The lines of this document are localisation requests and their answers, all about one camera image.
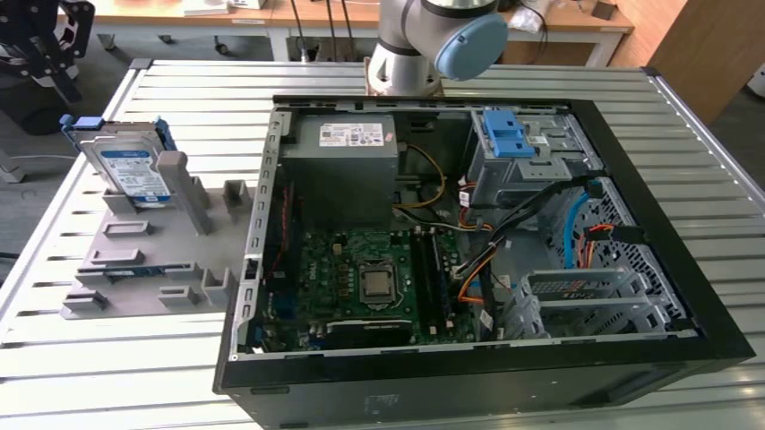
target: green motherboard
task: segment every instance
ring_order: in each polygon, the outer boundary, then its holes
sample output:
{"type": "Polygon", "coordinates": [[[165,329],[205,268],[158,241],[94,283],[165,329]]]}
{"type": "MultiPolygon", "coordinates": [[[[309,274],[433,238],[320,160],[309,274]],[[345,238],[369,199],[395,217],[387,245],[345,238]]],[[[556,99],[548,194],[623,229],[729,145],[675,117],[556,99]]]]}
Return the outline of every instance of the green motherboard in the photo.
{"type": "MultiPolygon", "coordinates": [[[[465,342],[474,339],[470,312],[449,313],[448,329],[435,332],[419,325],[417,288],[411,252],[413,231],[352,229],[304,233],[296,297],[296,321],[308,322],[311,333],[297,333],[303,342],[292,347],[317,349],[304,341],[321,325],[343,320],[404,320],[412,323],[409,344],[465,342]]],[[[435,236],[436,255],[444,279],[459,263],[456,236],[435,236]]]]}

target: aluminum slatted table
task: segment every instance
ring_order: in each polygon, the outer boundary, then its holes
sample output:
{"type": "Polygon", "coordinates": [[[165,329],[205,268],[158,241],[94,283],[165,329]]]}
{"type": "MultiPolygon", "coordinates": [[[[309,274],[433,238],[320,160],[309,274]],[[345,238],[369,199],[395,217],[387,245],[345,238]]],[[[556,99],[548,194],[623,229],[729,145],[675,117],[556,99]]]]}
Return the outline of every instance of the aluminum slatted table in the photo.
{"type": "MultiPolygon", "coordinates": [[[[592,99],[758,357],[620,408],[419,423],[431,428],[762,428],[765,198],[660,78],[636,70],[499,66],[448,95],[592,99]]],[[[271,96],[361,94],[357,64],[154,61],[132,69],[104,117],[172,126],[206,186],[256,184],[271,96]]],[[[58,316],[105,205],[80,157],[0,289],[0,427],[239,430],[210,392],[223,313],[92,321],[58,316]]]]}

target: power supply label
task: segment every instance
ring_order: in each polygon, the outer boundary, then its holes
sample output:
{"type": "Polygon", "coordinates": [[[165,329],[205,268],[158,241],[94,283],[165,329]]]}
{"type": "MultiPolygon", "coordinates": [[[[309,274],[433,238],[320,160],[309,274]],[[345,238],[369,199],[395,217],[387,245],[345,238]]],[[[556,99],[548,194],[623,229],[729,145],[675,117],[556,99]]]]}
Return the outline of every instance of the power supply label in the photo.
{"type": "Polygon", "coordinates": [[[136,202],[169,200],[165,181],[152,170],[153,159],[146,150],[102,150],[100,156],[113,181],[136,202]]]}
{"type": "Polygon", "coordinates": [[[319,146],[383,146],[381,124],[323,124],[319,128],[319,146]]]}

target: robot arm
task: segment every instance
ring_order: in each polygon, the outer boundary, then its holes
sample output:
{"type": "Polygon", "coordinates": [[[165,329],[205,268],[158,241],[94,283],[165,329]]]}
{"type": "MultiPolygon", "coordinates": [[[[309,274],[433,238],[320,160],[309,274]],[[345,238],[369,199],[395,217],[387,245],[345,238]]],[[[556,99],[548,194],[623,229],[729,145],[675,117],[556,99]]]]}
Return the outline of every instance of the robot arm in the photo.
{"type": "Polygon", "coordinates": [[[465,81],[496,61],[507,42],[498,0],[385,0],[367,80],[377,94],[429,95],[439,74],[465,81]]]}
{"type": "Polygon", "coordinates": [[[0,1],[0,72],[32,77],[42,87],[54,87],[62,99],[78,101],[81,95],[72,78],[74,59],[85,56],[86,40],[96,8],[86,1],[0,1]],[[66,15],[62,34],[56,38],[58,6],[66,15]]]}

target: motherboard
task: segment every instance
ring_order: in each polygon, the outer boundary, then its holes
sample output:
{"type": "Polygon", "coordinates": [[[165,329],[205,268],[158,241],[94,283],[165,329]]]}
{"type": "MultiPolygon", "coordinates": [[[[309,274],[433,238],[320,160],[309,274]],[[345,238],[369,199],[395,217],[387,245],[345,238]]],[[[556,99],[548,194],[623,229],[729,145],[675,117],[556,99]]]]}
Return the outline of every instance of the motherboard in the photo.
{"type": "Polygon", "coordinates": [[[309,231],[300,254],[293,349],[472,341],[472,315],[448,300],[449,231],[309,231]]]}

